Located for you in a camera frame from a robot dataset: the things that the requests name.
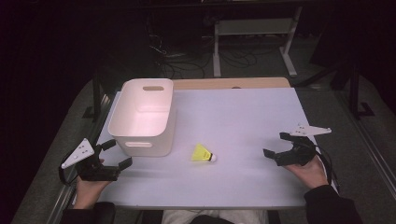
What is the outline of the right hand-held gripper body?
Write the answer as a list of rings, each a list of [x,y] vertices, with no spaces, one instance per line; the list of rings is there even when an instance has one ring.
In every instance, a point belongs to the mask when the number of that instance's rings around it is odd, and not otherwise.
[[[316,155],[316,145],[310,140],[310,136],[331,133],[331,128],[321,128],[310,125],[298,124],[295,129],[288,133],[295,137],[292,148],[289,151],[276,153],[278,166],[300,164],[302,166],[310,162]]]

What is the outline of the black metal stand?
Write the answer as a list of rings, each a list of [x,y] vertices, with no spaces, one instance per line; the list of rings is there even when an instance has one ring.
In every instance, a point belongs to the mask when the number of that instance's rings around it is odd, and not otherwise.
[[[96,122],[101,115],[102,101],[104,97],[105,94],[103,92],[99,74],[98,72],[95,72],[92,78],[92,105],[85,109],[82,117],[84,119],[92,119],[93,122]]]
[[[361,117],[371,117],[375,113],[372,108],[359,100],[360,72],[356,60],[347,55],[334,65],[335,75],[331,81],[331,87],[340,91],[346,84],[348,89],[348,108],[353,117],[360,120]]]

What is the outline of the white plastic storage bin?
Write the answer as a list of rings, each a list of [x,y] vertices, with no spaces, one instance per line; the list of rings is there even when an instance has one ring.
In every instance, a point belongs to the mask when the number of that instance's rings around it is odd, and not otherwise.
[[[125,82],[107,127],[120,148],[132,157],[170,153],[176,126],[174,83],[167,78]]]

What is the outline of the yellow shuttlecock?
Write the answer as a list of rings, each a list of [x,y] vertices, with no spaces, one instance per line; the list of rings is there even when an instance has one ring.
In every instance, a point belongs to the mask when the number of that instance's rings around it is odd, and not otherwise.
[[[217,156],[202,144],[197,144],[194,148],[194,151],[192,152],[191,160],[215,162],[217,160]]]

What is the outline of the white metal stand frame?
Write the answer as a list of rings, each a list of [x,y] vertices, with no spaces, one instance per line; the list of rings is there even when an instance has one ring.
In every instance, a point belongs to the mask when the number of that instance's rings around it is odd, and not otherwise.
[[[289,50],[299,23],[302,7],[295,9],[291,18],[218,21],[214,26],[214,77],[221,77],[219,60],[219,38],[226,35],[286,35],[286,43],[279,47],[279,52],[290,77],[296,77],[297,71],[289,56]]]

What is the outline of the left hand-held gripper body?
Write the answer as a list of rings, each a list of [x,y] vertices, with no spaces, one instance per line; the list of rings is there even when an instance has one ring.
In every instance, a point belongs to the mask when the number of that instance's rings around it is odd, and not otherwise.
[[[86,181],[116,181],[120,175],[119,166],[105,166],[99,155],[103,151],[101,145],[92,146],[87,138],[71,152],[65,155],[61,162],[61,181],[66,182],[64,170],[74,166],[78,176]]]

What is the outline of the person's right hand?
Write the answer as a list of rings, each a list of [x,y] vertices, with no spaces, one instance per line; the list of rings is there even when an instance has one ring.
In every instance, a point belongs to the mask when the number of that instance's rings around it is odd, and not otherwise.
[[[296,175],[309,189],[328,185],[323,164],[318,156],[304,166],[292,164],[287,165],[286,169]]]

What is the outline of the person's left hand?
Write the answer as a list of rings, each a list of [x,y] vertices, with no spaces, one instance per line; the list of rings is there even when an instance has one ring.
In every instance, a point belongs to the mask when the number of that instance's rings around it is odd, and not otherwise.
[[[109,184],[110,181],[86,181],[79,177],[74,209],[93,209],[102,191]]]

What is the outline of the person's legs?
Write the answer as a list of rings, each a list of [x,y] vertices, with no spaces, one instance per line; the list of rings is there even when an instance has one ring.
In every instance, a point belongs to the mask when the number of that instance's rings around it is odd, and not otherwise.
[[[263,210],[164,210],[162,224],[266,224]]]

